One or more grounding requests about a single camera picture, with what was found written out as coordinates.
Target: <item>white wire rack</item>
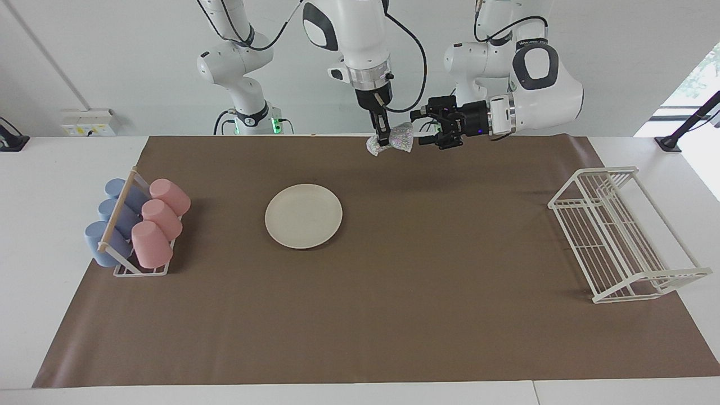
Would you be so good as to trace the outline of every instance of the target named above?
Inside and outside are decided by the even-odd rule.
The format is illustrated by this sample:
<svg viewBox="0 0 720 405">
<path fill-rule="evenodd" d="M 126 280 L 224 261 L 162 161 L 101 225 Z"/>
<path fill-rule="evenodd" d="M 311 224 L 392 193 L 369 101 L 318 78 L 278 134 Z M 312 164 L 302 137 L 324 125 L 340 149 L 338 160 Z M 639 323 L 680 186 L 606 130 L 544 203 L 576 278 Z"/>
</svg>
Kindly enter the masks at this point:
<svg viewBox="0 0 720 405">
<path fill-rule="evenodd" d="M 581 169 L 548 203 L 590 284 L 594 303 L 660 297 L 712 273 L 702 268 L 637 179 L 636 167 Z M 669 270 L 625 203 L 634 182 L 695 268 Z"/>
<path fill-rule="evenodd" d="M 120 263 L 119 265 L 115 266 L 115 270 L 113 272 L 113 275 L 115 277 L 150 277 L 166 275 L 168 274 L 170 262 L 168 262 L 162 267 L 157 267 L 155 269 L 146 269 L 144 267 L 141 267 L 139 264 L 133 263 L 137 261 L 136 258 L 134 258 L 134 249 L 131 252 L 132 256 L 128 259 L 125 259 L 120 253 L 118 253 L 117 250 L 112 247 L 112 245 L 110 245 L 112 230 L 115 227 L 117 219 L 120 216 L 120 209 L 122 205 L 125 204 L 127 194 L 130 192 L 130 188 L 133 185 L 138 187 L 143 193 L 145 193 L 145 195 L 150 197 L 150 185 L 148 185 L 148 183 L 140 176 L 140 174 L 138 174 L 138 168 L 136 166 L 133 167 L 132 170 L 130 170 L 130 174 L 127 176 L 127 179 L 125 180 L 125 186 L 123 186 L 122 191 L 120 191 L 120 196 L 117 198 L 117 204 L 115 204 L 115 209 L 110 215 L 110 219 L 108 221 L 107 227 L 105 228 L 105 232 L 103 233 L 102 239 L 98 243 L 97 250 L 98 252 L 108 253 Z M 175 239 L 170 241 L 170 248 L 175 248 Z"/>
</svg>

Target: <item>wall socket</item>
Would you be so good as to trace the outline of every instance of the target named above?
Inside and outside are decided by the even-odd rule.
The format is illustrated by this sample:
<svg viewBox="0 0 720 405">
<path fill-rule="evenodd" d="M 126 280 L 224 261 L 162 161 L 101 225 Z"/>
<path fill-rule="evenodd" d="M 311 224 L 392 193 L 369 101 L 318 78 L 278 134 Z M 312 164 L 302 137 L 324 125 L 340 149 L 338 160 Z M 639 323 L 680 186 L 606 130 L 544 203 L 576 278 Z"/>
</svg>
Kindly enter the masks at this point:
<svg viewBox="0 0 720 405">
<path fill-rule="evenodd" d="M 68 136 L 116 136 L 120 125 L 110 110 L 62 110 L 62 126 Z"/>
</svg>

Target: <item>green indicator light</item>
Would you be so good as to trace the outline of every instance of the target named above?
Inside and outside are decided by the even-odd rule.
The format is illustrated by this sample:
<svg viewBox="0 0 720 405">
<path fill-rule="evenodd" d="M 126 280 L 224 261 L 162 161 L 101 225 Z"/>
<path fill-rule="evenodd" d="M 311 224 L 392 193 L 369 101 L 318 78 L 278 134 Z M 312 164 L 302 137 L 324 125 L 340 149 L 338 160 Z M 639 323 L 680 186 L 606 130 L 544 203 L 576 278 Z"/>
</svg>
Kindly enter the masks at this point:
<svg viewBox="0 0 720 405">
<path fill-rule="evenodd" d="M 281 133 L 282 132 L 282 126 L 280 125 L 280 122 L 276 119 L 272 119 L 272 126 L 275 133 Z"/>
</svg>

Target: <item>pink cup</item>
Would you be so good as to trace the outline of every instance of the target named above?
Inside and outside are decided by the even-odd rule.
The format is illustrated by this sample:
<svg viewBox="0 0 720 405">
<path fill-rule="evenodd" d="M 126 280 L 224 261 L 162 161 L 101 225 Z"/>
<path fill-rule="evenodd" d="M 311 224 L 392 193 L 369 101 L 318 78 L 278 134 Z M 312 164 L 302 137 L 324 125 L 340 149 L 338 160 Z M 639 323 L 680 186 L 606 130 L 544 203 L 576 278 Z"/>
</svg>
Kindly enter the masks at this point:
<svg viewBox="0 0 720 405">
<path fill-rule="evenodd" d="M 183 216 L 190 209 L 190 197 L 168 179 L 157 179 L 150 184 L 150 195 L 162 200 L 175 212 L 176 216 Z"/>
<path fill-rule="evenodd" d="M 156 223 L 169 241 L 182 232 L 182 223 L 162 200 L 150 200 L 143 204 L 143 220 Z"/>
<path fill-rule="evenodd" d="M 143 221 L 132 227 L 132 247 L 140 266 L 156 269 L 170 262 L 173 249 L 160 227 L 151 221 Z"/>
</svg>

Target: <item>crumpled cloth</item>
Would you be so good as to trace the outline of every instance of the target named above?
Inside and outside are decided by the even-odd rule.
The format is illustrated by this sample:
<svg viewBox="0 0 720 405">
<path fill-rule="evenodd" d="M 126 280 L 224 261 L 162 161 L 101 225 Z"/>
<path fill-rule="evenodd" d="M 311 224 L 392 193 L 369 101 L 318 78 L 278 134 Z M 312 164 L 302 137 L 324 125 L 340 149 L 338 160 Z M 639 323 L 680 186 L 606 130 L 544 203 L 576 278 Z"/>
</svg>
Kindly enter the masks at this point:
<svg viewBox="0 0 720 405">
<path fill-rule="evenodd" d="M 380 152 L 386 151 L 390 148 L 400 149 L 410 153 L 413 149 L 413 124 L 402 123 L 397 127 L 390 130 L 390 145 L 380 146 L 377 144 L 377 134 L 371 136 L 367 140 L 367 150 L 373 155 L 377 156 Z"/>
</svg>

